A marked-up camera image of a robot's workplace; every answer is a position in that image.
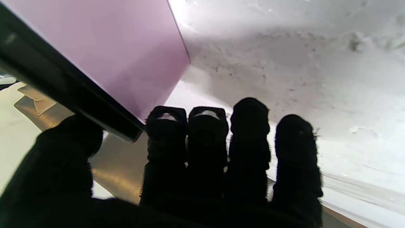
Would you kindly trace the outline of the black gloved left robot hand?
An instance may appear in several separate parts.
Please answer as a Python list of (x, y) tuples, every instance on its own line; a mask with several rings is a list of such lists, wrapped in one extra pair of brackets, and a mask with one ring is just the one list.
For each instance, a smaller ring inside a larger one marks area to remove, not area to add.
[(283, 117), (247, 97), (233, 108), (157, 106), (146, 120), (147, 159), (139, 204), (93, 197), (89, 158), (103, 130), (81, 115), (41, 133), (1, 196), (2, 228), (319, 228), (323, 196), (316, 136), (302, 117)]

